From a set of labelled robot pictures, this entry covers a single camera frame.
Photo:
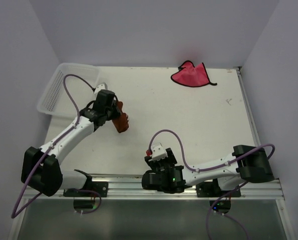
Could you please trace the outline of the brown towel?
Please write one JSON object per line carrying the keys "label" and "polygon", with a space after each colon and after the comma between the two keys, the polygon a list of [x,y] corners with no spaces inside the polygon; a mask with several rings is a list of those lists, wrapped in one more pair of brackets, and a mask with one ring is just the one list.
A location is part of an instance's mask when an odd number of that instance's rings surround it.
{"label": "brown towel", "polygon": [[129,128],[129,118],[128,115],[123,112],[123,102],[117,101],[117,108],[120,111],[120,116],[113,119],[113,125],[116,128],[118,133],[123,133]]}

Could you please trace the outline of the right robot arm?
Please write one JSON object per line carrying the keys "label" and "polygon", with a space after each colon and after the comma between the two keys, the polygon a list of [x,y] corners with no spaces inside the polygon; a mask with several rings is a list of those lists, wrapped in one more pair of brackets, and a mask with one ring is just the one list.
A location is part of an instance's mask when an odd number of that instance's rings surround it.
{"label": "right robot arm", "polygon": [[238,185],[249,182],[266,183],[275,179],[264,146],[236,145],[233,152],[212,162],[194,166],[178,165],[170,148],[156,144],[145,156],[150,167],[142,176],[142,188],[178,194],[185,189],[212,180],[212,192],[223,196]]}

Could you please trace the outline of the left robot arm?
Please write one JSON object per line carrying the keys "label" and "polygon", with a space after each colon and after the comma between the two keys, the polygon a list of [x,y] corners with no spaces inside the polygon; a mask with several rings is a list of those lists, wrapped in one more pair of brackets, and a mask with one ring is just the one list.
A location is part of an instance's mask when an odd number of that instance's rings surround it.
{"label": "left robot arm", "polygon": [[89,174],[77,169],[63,171],[61,163],[83,139],[121,115],[121,104],[115,93],[106,89],[99,91],[96,99],[87,104],[56,138],[39,148],[26,150],[22,183],[48,197],[59,190],[75,191],[84,197],[93,194],[95,187]]}

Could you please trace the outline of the pink towel black trim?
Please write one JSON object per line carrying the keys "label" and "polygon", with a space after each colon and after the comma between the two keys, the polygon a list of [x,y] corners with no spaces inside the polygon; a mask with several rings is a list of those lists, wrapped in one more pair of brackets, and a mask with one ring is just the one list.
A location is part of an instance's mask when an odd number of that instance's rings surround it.
{"label": "pink towel black trim", "polygon": [[195,66],[192,61],[186,60],[178,67],[178,72],[172,74],[170,78],[174,83],[189,88],[217,86],[217,83],[210,80],[203,62]]}

